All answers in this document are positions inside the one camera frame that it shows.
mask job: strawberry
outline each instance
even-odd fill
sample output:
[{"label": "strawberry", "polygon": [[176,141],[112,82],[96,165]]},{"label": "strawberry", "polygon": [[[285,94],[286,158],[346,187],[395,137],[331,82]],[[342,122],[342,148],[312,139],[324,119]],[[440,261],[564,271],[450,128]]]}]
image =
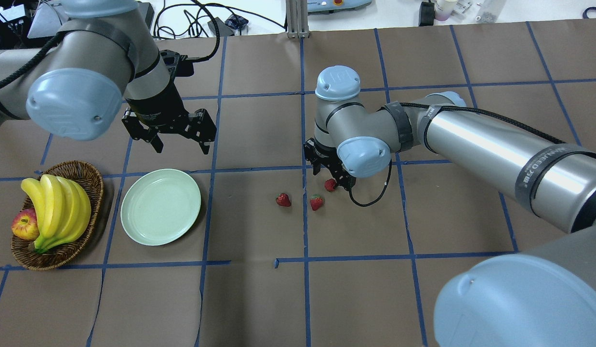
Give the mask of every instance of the strawberry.
[{"label": "strawberry", "polygon": [[276,197],[276,203],[279,206],[283,206],[283,207],[291,206],[291,200],[289,200],[289,195],[287,195],[285,193],[281,193],[280,195],[278,195],[278,197]]},{"label": "strawberry", "polygon": [[324,183],[324,187],[326,191],[335,191],[336,187],[338,187],[338,183],[334,178],[330,178]]},{"label": "strawberry", "polygon": [[311,196],[311,209],[317,211],[321,206],[324,206],[324,198],[318,194]]}]

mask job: bunch of bananas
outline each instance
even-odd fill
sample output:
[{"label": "bunch of bananas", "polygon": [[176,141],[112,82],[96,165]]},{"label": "bunch of bananas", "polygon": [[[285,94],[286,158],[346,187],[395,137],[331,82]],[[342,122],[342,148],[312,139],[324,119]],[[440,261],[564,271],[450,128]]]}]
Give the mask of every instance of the bunch of bananas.
[{"label": "bunch of bananas", "polygon": [[21,187],[36,210],[40,232],[34,240],[37,253],[45,253],[60,244],[73,242],[88,228],[90,199],[76,182],[45,174],[40,181],[25,178]]}]

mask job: red apple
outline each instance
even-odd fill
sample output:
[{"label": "red apple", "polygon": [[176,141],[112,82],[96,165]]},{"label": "red apple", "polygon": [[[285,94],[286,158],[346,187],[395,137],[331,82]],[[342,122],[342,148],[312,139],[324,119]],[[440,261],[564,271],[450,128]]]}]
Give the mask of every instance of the red apple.
[{"label": "red apple", "polygon": [[36,222],[36,211],[25,209],[15,216],[11,230],[20,239],[34,241],[39,237],[39,226]]}]

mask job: fruit basket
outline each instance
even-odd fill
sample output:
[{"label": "fruit basket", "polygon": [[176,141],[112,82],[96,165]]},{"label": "fruit basket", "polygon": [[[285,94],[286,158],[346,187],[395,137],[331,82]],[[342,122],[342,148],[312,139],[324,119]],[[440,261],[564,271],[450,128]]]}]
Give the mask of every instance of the fruit basket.
[{"label": "fruit basket", "polygon": [[[31,241],[23,240],[12,235],[11,253],[17,262],[28,270],[51,270],[62,266],[75,258],[84,247],[86,247],[86,244],[88,244],[88,241],[90,241],[93,236],[97,217],[99,217],[101,202],[103,200],[103,177],[99,171],[89,163],[79,160],[62,162],[47,169],[44,174],[62,176],[77,182],[84,188],[86,194],[88,194],[92,211],[88,227],[79,239],[51,248],[43,254],[38,254],[29,250],[28,246]],[[26,200],[24,200],[22,211],[30,207],[33,207],[33,204],[30,197],[27,196]]]}]

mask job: white plate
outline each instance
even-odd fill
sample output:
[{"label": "white plate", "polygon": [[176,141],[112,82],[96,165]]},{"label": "white plate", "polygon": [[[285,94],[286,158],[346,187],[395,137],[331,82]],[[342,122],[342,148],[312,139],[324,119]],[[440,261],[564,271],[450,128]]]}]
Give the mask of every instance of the white plate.
[{"label": "white plate", "polygon": [[126,235],[135,242],[159,246],[184,235],[200,208],[201,192],[195,180],[179,170],[161,169],[130,187],[120,219]]}]

